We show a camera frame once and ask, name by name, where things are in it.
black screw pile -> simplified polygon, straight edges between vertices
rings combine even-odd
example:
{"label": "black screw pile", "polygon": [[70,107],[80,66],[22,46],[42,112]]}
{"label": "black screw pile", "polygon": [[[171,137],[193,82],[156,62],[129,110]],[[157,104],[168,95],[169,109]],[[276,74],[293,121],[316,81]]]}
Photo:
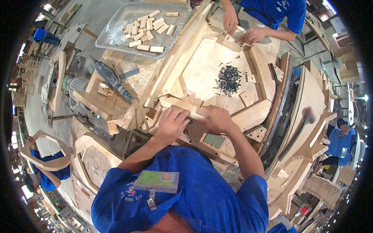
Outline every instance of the black screw pile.
{"label": "black screw pile", "polygon": [[228,97],[232,97],[233,93],[237,93],[239,86],[241,86],[241,75],[238,70],[233,66],[222,67],[219,73],[219,80],[215,80],[218,84],[218,89]]}

concrete floor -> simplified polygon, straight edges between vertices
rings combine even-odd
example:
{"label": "concrete floor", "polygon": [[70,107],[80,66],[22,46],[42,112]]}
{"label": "concrete floor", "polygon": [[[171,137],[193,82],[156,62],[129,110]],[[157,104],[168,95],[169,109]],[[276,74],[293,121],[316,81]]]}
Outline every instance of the concrete floor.
{"label": "concrete floor", "polygon": [[[99,35],[103,28],[106,26],[107,22],[113,16],[113,14],[117,11],[117,9],[122,6],[124,3],[127,3],[127,0],[110,0],[108,1],[100,1],[100,0],[75,0],[71,1],[65,9],[69,9],[74,2],[77,4],[82,4],[83,6],[79,9],[76,15],[72,18],[70,25],[76,25],[78,23],[87,23],[87,28],[91,30],[96,35]],[[56,18],[61,16],[62,12],[60,11],[57,14]],[[93,69],[91,68],[91,60],[89,60],[90,55],[94,58],[99,59],[104,52],[104,49],[96,48],[94,44],[94,39],[86,33],[82,33],[81,37],[76,43],[76,47],[81,49],[82,52],[79,53],[79,56],[85,57],[85,63],[83,65],[80,64],[77,68],[77,73],[81,76],[86,76],[90,78],[91,74],[93,73]],[[306,49],[306,56],[314,53],[314,51],[321,51],[323,50],[323,46],[321,43],[316,40],[311,42],[310,44],[305,46]],[[297,52],[294,50],[292,46],[288,44],[286,41],[282,41],[280,44],[280,52],[279,56],[284,54],[285,52],[290,51],[290,53],[294,57],[300,57]],[[322,53],[315,57],[312,57],[312,62],[316,65],[317,68],[321,69],[320,58],[324,61],[330,60],[331,56],[329,53]],[[44,75],[46,66],[49,60],[44,59],[40,74]],[[296,64],[301,64],[303,62],[302,59],[296,59]],[[336,77],[334,71],[332,70],[332,65],[328,65],[327,74],[329,78],[333,81],[336,81]],[[30,135],[33,135],[38,130],[43,130],[48,134],[58,137],[67,145],[69,145],[70,140],[70,129],[71,129],[71,119],[59,120],[53,123],[53,128],[49,128],[47,122],[44,119],[44,116],[40,110],[41,100],[40,94],[38,91],[35,90],[33,95],[27,96],[27,103],[25,108],[25,120],[27,124],[27,128]],[[80,108],[78,110],[81,113],[87,113],[90,115],[90,112],[83,110]],[[61,104],[60,109],[55,113],[55,116],[65,115],[65,114],[72,114],[73,112],[66,104]],[[90,121],[92,121],[95,125],[102,128],[103,131],[107,130],[106,122],[102,119],[94,119],[90,115]],[[126,138],[126,132],[122,131],[121,136],[117,137],[115,141],[118,143],[113,143],[113,146],[121,150],[121,146],[123,146],[123,141]],[[56,144],[43,139],[37,140],[37,145],[39,147],[40,153],[42,156],[54,154],[59,151]],[[232,186],[232,188],[237,191],[240,187],[240,183],[238,182],[238,176],[218,169],[218,171],[222,174],[222,176],[227,180],[227,182]],[[63,196],[63,198],[74,208],[74,195],[71,186],[71,180],[63,180],[62,185],[58,188],[59,193]],[[88,222],[91,222],[90,218],[84,212],[79,212],[81,216],[86,219]]]}

metal tray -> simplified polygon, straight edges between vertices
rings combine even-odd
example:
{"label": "metal tray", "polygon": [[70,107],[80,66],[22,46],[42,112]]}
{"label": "metal tray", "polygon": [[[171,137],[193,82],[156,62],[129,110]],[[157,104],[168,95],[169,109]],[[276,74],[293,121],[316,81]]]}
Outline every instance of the metal tray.
{"label": "metal tray", "polygon": [[[155,16],[155,20],[164,18],[166,24],[177,26],[172,36],[166,35],[165,32],[160,35],[155,30],[152,30],[151,32],[154,35],[154,39],[144,42],[145,45],[164,46],[165,50],[163,53],[150,53],[139,51],[136,49],[136,47],[130,48],[128,44],[134,41],[133,38],[126,39],[124,41],[120,40],[120,37],[124,36],[122,26],[125,21],[133,23],[133,21],[137,20],[137,18],[148,15],[156,10],[160,10],[161,13]],[[179,16],[166,17],[167,12],[179,12]],[[173,42],[176,39],[176,36],[179,34],[191,12],[192,8],[190,6],[180,4],[149,1],[128,2],[121,6],[109,20],[109,23],[107,23],[106,27],[96,40],[96,47],[121,51],[155,60],[161,59],[169,52]]]}

red object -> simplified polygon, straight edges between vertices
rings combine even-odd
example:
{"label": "red object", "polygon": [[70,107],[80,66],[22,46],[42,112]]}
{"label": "red object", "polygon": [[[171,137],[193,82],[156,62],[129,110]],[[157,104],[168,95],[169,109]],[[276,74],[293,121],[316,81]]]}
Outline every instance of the red object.
{"label": "red object", "polygon": [[308,214],[308,209],[306,207],[302,207],[301,208],[301,213],[304,214],[304,215],[307,215]]}

power drill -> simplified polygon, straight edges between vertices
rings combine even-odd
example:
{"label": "power drill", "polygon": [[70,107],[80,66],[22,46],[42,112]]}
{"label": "power drill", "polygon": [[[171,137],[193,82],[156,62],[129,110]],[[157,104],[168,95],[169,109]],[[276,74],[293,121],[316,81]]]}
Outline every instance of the power drill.
{"label": "power drill", "polygon": [[127,91],[126,88],[122,86],[122,82],[115,74],[115,72],[105,63],[97,61],[93,57],[92,59],[95,65],[95,69],[97,70],[98,74],[107,81],[107,85],[109,86],[109,88],[118,90],[119,94],[121,94],[124,98],[126,98],[126,100],[132,103],[134,98],[131,96],[129,91]]}

